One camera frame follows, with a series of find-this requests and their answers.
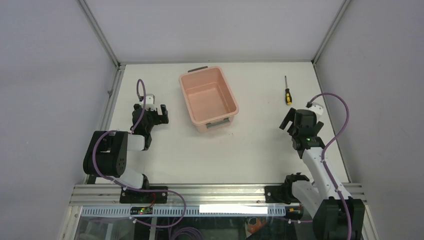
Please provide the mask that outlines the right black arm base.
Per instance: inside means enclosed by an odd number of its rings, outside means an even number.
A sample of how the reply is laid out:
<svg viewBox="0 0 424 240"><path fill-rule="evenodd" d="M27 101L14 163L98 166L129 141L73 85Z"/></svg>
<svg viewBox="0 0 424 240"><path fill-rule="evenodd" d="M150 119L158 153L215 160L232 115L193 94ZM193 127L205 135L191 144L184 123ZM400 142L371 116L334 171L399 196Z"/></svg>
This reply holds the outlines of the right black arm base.
<svg viewBox="0 0 424 240"><path fill-rule="evenodd" d="M297 172L292 173L285 177L285 180L280 185L267 185L264 187L265 202L267 204L283 203L290 205L292 203L300 203L300 201L293 195L293 183L297 181L309 182L310 179Z"/></svg>

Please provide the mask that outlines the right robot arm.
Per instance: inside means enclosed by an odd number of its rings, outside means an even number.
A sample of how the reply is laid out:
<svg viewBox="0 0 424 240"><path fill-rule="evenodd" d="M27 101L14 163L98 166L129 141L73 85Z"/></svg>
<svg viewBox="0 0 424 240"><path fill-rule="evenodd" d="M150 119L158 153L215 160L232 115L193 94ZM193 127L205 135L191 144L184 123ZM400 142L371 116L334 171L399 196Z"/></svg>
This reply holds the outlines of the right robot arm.
<svg viewBox="0 0 424 240"><path fill-rule="evenodd" d="M360 240L365 205L332 173L325 144L318 136L323 125L317 114L307 109L291 108L284 117L280 129L288 128L292 147L313 178L310 182L305 175L289 175L285 191L290 200L299 200L309 212L317 240Z"/></svg>

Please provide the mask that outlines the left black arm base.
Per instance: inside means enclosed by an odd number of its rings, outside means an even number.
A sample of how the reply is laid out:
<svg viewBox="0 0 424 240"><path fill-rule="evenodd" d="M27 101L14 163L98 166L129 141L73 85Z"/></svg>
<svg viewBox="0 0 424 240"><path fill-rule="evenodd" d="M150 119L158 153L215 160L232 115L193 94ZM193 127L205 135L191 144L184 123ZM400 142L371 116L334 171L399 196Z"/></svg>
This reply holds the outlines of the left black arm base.
<svg viewBox="0 0 424 240"><path fill-rule="evenodd" d="M166 204L168 200L167 186L150 186L153 192L140 192L130 189L121 189L120 204Z"/></svg>

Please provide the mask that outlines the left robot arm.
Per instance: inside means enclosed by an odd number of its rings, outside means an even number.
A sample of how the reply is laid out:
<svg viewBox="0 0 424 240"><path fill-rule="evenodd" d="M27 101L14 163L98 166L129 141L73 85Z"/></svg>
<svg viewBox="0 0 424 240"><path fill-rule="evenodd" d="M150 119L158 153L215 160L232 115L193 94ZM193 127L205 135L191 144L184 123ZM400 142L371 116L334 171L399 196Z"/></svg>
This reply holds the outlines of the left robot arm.
<svg viewBox="0 0 424 240"><path fill-rule="evenodd" d="M132 121L136 124L134 133L127 131L94 131L83 159L83 171L87 175L102 177L126 189L149 190L145 174L127 166L129 151L147 151L152 142L154 126L168 124L168 110L161 104L160 109L149 104L143 111L140 104L134 105Z"/></svg>

